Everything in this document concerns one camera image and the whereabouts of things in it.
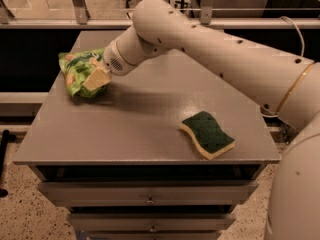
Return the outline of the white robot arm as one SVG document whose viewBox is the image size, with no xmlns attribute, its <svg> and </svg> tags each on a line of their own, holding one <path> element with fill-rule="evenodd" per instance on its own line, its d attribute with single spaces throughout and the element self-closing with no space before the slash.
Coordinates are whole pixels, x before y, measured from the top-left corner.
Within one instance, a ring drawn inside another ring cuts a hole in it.
<svg viewBox="0 0 320 240">
<path fill-rule="evenodd" d="M 193 24 L 163 0 L 143 0 L 133 24 L 104 50 L 123 76 L 177 49 L 299 133 L 278 165 L 265 240 L 320 240 L 320 64 L 302 56 Z"/>
</svg>

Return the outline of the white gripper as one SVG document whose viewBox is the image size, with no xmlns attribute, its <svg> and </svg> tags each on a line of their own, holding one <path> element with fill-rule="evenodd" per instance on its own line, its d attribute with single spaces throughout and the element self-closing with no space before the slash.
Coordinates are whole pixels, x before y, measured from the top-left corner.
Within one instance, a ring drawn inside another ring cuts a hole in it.
<svg viewBox="0 0 320 240">
<path fill-rule="evenodd" d="M 124 76 L 127 74 L 127 63 L 122 59 L 116 41 L 112 41 L 105 47 L 103 60 L 113 75 Z M 110 72 L 101 68 L 94 69 L 83 82 L 83 86 L 89 91 L 105 86 L 111 81 Z"/>
</svg>

